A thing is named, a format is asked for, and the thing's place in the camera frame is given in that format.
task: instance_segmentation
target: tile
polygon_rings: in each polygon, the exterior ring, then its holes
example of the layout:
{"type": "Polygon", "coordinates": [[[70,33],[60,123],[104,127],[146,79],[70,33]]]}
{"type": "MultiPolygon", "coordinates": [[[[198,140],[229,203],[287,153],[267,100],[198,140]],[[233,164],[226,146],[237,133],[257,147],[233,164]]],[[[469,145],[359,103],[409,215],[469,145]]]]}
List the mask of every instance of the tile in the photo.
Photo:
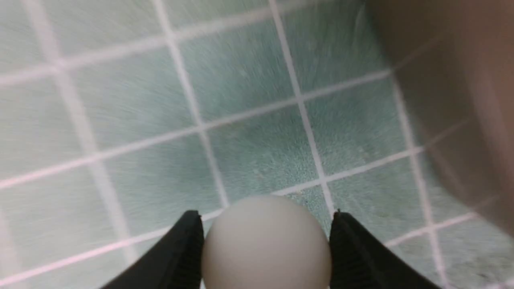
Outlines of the tile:
{"type": "Polygon", "coordinates": [[[209,136],[231,203],[317,178],[296,106],[213,129],[209,136]]]}
{"type": "Polygon", "coordinates": [[[180,49],[205,120],[293,96],[273,20],[190,40],[180,49]]]}
{"type": "Polygon", "coordinates": [[[439,243],[450,285],[484,288],[506,281],[514,272],[514,242],[481,219],[439,230],[439,243]]]}
{"type": "Polygon", "coordinates": [[[43,0],[65,55],[161,33],[151,1],[43,0]]]}
{"type": "Polygon", "coordinates": [[[186,210],[220,208],[197,135],[106,161],[132,236],[170,227],[186,210]]]}
{"type": "Polygon", "coordinates": [[[419,154],[418,160],[435,222],[443,222],[471,211],[448,191],[426,153],[419,154]]]}
{"type": "Polygon", "coordinates": [[[116,241],[102,199],[86,168],[5,189],[0,209],[23,269],[116,241]]]}
{"type": "Polygon", "coordinates": [[[28,279],[31,288],[99,288],[126,268],[121,250],[80,261],[28,279]]]}
{"type": "Polygon", "coordinates": [[[318,220],[327,237],[330,235],[332,219],[326,207],[325,197],[320,186],[287,194],[285,197],[307,208],[318,220]]]}
{"type": "Polygon", "coordinates": [[[166,0],[165,5],[174,28],[196,24],[239,13],[268,4],[267,0],[166,0]]]}
{"type": "Polygon", "coordinates": [[[387,242],[424,227],[408,158],[328,183],[336,209],[351,213],[387,242]]]}
{"type": "Polygon", "coordinates": [[[435,268],[428,235],[425,234],[408,239],[389,249],[418,273],[435,284],[442,286],[439,274],[435,268]]]}
{"type": "Polygon", "coordinates": [[[35,33],[22,4],[0,0],[0,74],[43,61],[35,33]]]}
{"type": "Polygon", "coordinates": [[[80,157],[64,103],[50,79],[0,88],[0,179],[80,157]]]}
{"type": "Polygon", "coordinates": [[[282,21],[304,92],[387,67],[365,1],[326,1],[282,21]]]}
{"type": "Polygon", "coordinates": [[[405,150],[389,80],[350,88],[305,105],[327,175],[405,150]]]}
{"type": "Polygon", "coordinates": [[[73,73],[100,148],[193,125],[166,48],[73,73]]]}

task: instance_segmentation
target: white grout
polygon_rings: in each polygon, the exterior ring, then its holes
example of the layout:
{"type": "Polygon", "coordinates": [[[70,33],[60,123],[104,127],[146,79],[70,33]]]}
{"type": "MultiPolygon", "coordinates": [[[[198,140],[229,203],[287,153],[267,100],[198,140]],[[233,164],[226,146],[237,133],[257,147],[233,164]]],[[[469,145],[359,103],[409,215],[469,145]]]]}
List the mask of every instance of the white grout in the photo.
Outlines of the white grout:
{"type": "Polygon", "coordinates": [[[157,12],[157,18],[158,18],[159,23],[164,31],[164,35],[167,39],[168,49],[169,49],[170,55],[173,58],[173,61],[175,63],[175,69],[178,73],[180,83],[186,94],[186,98],[189,103],[189,108],[191,110],[191,114],[193,115],[196,125],[199,127],[198,134],[200,135],[202,145],[204,146],[204,150],[207,155],[207,159],[209,161],[209,167],[211,169],[211,172],[212,172],[212,175],[214,178],[214,182],[215,182],[216,188],[218,190],[219,200],[221,202],[221,205],[226,208],[229,206],[227,192],[225,191],[225,186],[223,185],[221,173],[219,171],[219,168],[216,163],[216,158],[214,157],[214,153],[212,151],[212,147],[211,147],[211,144],[209,141],[209,136],[207,135],[207,133],[205,131],[205,127],[204,127],[203,121],[201,119],[200,111],[198,109],[198,104],[196,103],[193,86],[189,82],[188,73],[185,69],[182,55],[180,54],[180,50],[174,41],[174,34],[173,34],[173,30],[171,29],[170,22],[168,20],[168,15],[166,14],[166,8],[165,8],[162,0],[152,0],[152,3],[155,7],[155,10],[157,12]]]}
{"type": "Polygon", "coordinates": [[[386,245],[386,247],[393,247],[393,246],[399,245],[409,239],[422,236],[422,235],[426,234],[427,232],[428,232],[428,227],[423,227],[423,228],[420,228],[420,229],[417,229],[414,231],[410,231],[404,235],[401,235],[397,238],[387,241],[385,243],[385,245],[386,245]]]}
{"type": "Polygon", "coordinates": [[[195,24],[175,31],[174,39],[178,42],[207,34],[216,34],[230,28],[241,27],[271,18],[269,7],[254,9],[249,12],[236,14],[223,19],[195,24]]]}
{"type": "Polygon", "coordinates": [[[408,157],[409,155],[410,155],[410,152],[408,152],[408,151],[399,152],[399,153],[387,156],[385,158],[382,158],[382,159],[370,162],[369,164],[366,164],[366,165],[363,165],[363,166],[360,166],[360,167],[356,167],[356,168],[353,168],[353,169],[349,169],[349,170],[346,170],[346,171],[343,171],[343,172],[339,172],[339,173],[335,173],[333,175],[327,176],[326,177],[326,181],[327,182],[333,182],[333,181],[338,180],[338,179],[342,179],[342,178],[349,177],[349,176],[352,176],[352,175],[360,174],[360,173],[369,171],[371,169],[375,169],[375,168],[381,167],[381,166],[383,166],[385,164],[388,164],[390,162],[397,161],[397,160],[402,159],[404,157],[408,157]]]}
{"type": "Polygon", "coordinates": [[[310,100],[313,98],[317,98],[324,95],[329,95],[338,91],[342,91],[344,89],[348,89],[354,86],[362,85],[364,83],[384,79],[386,77],[389,77],[392,74],[392,71],[389,69],[372,72],[369,74],[366,74],[361,77],[353,78],[344,82],[340,82],[334,85],[330,85],[312,92],[305,93],[302,98],[304,101],[310,100]]]}
{"type": "Polygon", "coordinates": [[[403,95],[400,89],[400,86],[395,77],[393,77],[393,91],[394,91],[394,99],[396,102],[396,110],[398,112],[398,117],[401,124],[401,130],[403,131],[403,136],[405,138],[405,143],[407,145],[407,150],[410,153],[409,159],[411,163],[411,169],[414,174],[414,180],[416,182],[416,187],[419,192],[419,200],[421,204],[421,208],[423,210],[423,216],[425,218],[425,222],[428,228],[428,236],[430,240],[430,245],[432,247],[432,255],[434,258],[435,267],[441,279],[441,283],[444,288],[449,288],[448,278],[446,276],[446,272],[444,269],[444,261],[443,255],[441,254],[441,250],[439,247],[439,241],[437,239],[437,232],[434,228],[434,220],[432,217],[432,208],[430,206],[430,200],[428,199],[427,187],[425,180],[423,178],[423,173],[421,171],[421,167],[418,162],[418,157],[414,154],[414,140],[411,126],[409,124],[409,119],[407,118],[407,111],[405,108],[405,102],[403,99],[403,95]]]}
{"type": "Polygon", "coordinates": [[[309,182],[305,182],[305,183],[301,183],[301,184],[298,184],[298,185],[294,185],[294,186],[289,187],[289,188],[278,190],[278,191],[273,192],[271,194],[272,195],[277,195],[277,196],[285,196],[285,195],[288,195],[288,194],[299,192],[301,190],[306,190],[306,189],[318,186],[320,184],[321,184],[320,180],[319,179],[315,179],[315,180],[311,180],[309,182]]]}
{"type": "Polygon", "coordinates": [[[65,171],[72,170],[74,168],[81,167],[91,162],[88,158],[79,158],[72,161],[65,162],[63,164],[47,167],[44,169],[36,170],[20,176],[0,180],[0,190],[14,187],[16,185],[31,182],[36,179],[40,179],[46,176],[59,174],[65,171]]]}
{"type": "Polygon", "coordinates": [[[115,59],[127,57],[137,53],[144,53],[148,50],[165,47],[166,40],[162,36],[151,36],[129,43],[113,45],[105,49],[88,51],[78,56],[63,58],[62,64],[65,69],[77,69],[96,63],[104,63],[115,59]]]}
{"type": "Polygon", "coordinates": [[[189,135],[193,135],[197,133],[199,129],[197,127],[191,127],[187,129],[182,129],[178,131],[172,131],[170,133],[161,134],[155,137],[147,138],[144,140],[132,142],[123,146],[119,146],[117,148],[109,149],[103,152],[99,152],[99,159],[107,159],[111,157],[115,157],[118,155],[126,154],[133,151],[143,150],[145,148],[149,148],[160,143],[164,143],[173,139],[186,137],[189,135]]]}
{"type": "Polygon", "coordinates": [[[47,64],[40,64],[31,68],[21,69],[6,75],[0,75],[0,87],[17,85],[52,75],[52,68],[47,64]]]}
{"type": "MultiPolygon", "coordinates": [[[[82,149],[87,155],[95,155],[97,148],[93,132],[73,83],[69,75],[62,69],[59,47],[50,21],[46,16],[45,8],[39,0],[23,0],[22,3],[47,61],[54,65],[54,80],[67,107],[82,149]]],[[[117,237],[122,240],[127,239],[130,236],[129,230],[117,200],[116,191],[112,187],[103,163],[100,161],[92,162],[89,164],[89,169],[107,208],[109,219],[117,237]]],[[[125,247],[123,252],[128,264],[137,259],[137,254],[133,247],[125,247]]]]}
{"type": "Polygon", "coordinates": [[[252,110],[245,111],[242,113],[233,114],[229,117],[221,118],[221,119],[206,123],[205,129],[209,130],[212,128],[219,127],[221,125],[230,124],[230,123],[234,123],[234,122],[237,122],[240,120],[245,120],[247,118],[251,118],[254,116],[267,114],[267,113],[282,109],[282,108],[290,106],[290,105],[295,105],[295,104],[297,104],[297,100],[295,98],[277,101],[272,104],[267,104],[267,105],[258,107],[256,109],[252,109],[252,110]]]}
{"type": "Polygon", "coordinates": [[[307,135],[307,139],[310,146],[310,151],[313,155],[314,164],[316,166],[316,171],[318,172],[319,179],[321,181],[321,188],[323,190],[323,196],[325,198],[326,206],[328,209],[328,213],[332,218],[335,212],[334,201],[332,200],[332,195],[330,194],[330,190],[326,183],[325,172],[323,171],[323,164],[321,162],[321,158],[319,156],[318,149],[316,148],[316,141],[314,138],[314,133],[312,127],[310,126],[309,117],[307,114],[307,109],[305,108],[305,104],[302,99],[302,92],[300,90],[300,85],[298,83],[298,79],[296,77],[295,67],[293,64],[293,59],[289,50],[289,45],[287,44],[287,37],[284,31],[284,26],[282,25],[282,20],[280,19],[280,12],[277,6],[276,0],[269,0],[269,5],[271,7],[271,13],[273,14],[273,20],[275,22],[275,26],[277,28],[277,33],[280,40],[280,45],[282,47],[282,53],[284,55],[284,60],[286,62],[287,71],[289,72],[289,77],[291,79],[292,88],[295,92],[295,97],[298,101],[298,108],[300,110],[300,116],[302,117],[303,127],[305,129],[305,133],[307,135]]]}

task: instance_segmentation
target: white ball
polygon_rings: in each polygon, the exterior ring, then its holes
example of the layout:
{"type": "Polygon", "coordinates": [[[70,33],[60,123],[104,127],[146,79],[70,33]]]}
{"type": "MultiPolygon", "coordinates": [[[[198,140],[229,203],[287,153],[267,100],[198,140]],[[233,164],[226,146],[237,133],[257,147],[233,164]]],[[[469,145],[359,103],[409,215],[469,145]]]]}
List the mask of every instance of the white ball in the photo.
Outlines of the white ball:
{"type": "Polygon", "coordinates": [[[326,289],[331,270],[318,221],[272,195],[246,198],[216,218],[201,259],[206,289],[326,289]]]}

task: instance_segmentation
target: blurred object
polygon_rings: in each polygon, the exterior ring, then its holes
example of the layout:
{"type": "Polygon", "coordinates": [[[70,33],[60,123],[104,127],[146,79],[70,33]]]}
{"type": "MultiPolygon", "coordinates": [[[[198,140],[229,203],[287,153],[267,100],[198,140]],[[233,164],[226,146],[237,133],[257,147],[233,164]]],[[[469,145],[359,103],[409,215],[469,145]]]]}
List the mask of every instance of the blurred object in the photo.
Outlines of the blurred object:
{"type": "Polygon", "coordinates": [[[514,236],[514,3],[384,0],[369,8],[440,179],[472,208],[499,198],[479,213],[514,236]],[[436,141],[445,128],[452,135],[436,141]]]}

